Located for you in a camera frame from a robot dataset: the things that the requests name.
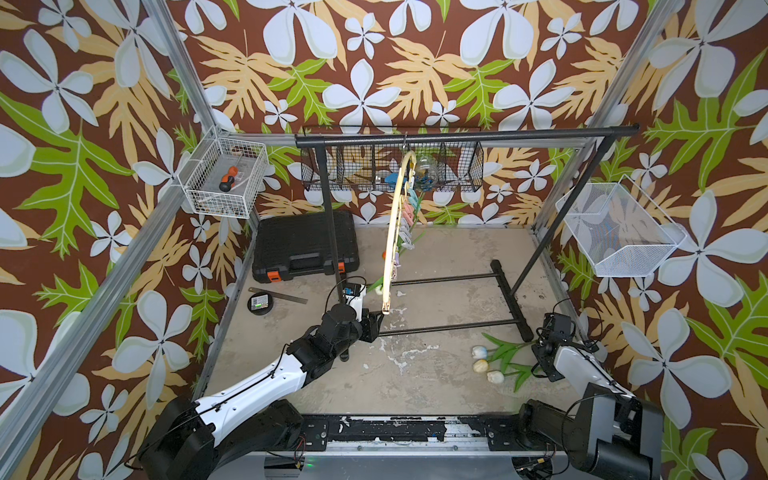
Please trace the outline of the cream clip hanger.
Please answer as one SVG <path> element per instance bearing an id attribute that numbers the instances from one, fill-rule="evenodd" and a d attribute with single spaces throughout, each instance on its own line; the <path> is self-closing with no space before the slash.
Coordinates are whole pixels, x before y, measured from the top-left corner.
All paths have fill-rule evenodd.
<path id="1" fill-rule="evenodd" d="M 382 307 L 383 315 L 391 312 L 391 287 L 397 273 L 399 255 L 398 239 L 405 214 L 405 205 L 409 203 L 409 190 L 413 186 L 416 166 L 416 153 L 409 150 L 403 156 L 398 176 L 394 185 L 392 204 L 386 238 L 384 271 L 382 276 Z"/>

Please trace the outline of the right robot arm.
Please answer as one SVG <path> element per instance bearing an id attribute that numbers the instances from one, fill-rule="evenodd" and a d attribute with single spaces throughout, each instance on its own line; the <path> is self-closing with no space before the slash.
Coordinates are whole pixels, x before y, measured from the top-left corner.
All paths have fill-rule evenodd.
<path id="1" fill-rule="evenodd" d="M 613 379 L 576 333 L 572 318 L 545 315 L 532 345 L 536 365 L 548 380 L 567 381 L 581 397 L 565 410 L 538 400 L 524 403 L 517 442 L 528 450 L 561 452 L 568 468 L 599 479 L 659 479 L 663 413 Z"/>

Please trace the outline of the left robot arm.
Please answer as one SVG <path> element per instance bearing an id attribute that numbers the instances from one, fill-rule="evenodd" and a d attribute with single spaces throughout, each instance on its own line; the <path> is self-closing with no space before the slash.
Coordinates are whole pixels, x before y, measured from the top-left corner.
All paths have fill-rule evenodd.
<path id="1" fill-rule="evenodd" d="M 150 479 L 206 479 L 248 453 L 297 447 L 303 417 L 287 396 L 327 373 L 354 343 L 373 342 L 383 319 L 366 308 L 333 306 L 264 369 L 219 393 L 172 401 L 137 463 Z"/>

